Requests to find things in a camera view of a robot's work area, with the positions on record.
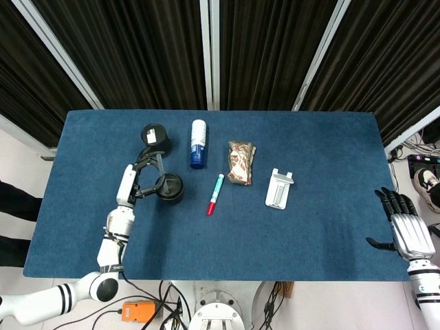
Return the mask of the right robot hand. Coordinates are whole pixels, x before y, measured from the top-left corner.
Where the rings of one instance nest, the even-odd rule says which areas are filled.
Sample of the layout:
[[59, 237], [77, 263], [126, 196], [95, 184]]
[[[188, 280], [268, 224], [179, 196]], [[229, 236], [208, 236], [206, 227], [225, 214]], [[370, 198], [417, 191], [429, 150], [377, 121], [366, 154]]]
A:
[[417, 214], [412, 200], [398, 192], [382, 187], [375, 190], [393, 233], [392, 243], [380, 243], [366, 237], [370, 246], [378, 250], [397, 251], [405, 261], [431, 259], [435, 253], [428, 226]]

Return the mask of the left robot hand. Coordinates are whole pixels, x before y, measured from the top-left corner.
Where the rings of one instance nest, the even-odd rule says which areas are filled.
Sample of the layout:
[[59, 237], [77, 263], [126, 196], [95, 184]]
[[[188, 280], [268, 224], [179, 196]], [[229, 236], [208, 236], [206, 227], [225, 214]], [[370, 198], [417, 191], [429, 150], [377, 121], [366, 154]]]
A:
[[[154, 151], [147, 153], [142, 151], [134, 164], [129, 164], [123, 173], [122, 180], [116, 195], [116, 202], [118, 206], [127, 208], [134, 208], [137, 199], [145, 196], [157, 194], [160, 188], [165, 188], [168, 191], [166, 183], [166, 173], [164, 171], [162, 156], [164, 151]], [[157, 183], [148, 188], [140, 188], [138, 184], [139, 176], [143, 168], [153, 165], [159, 171], [159, 178]]]

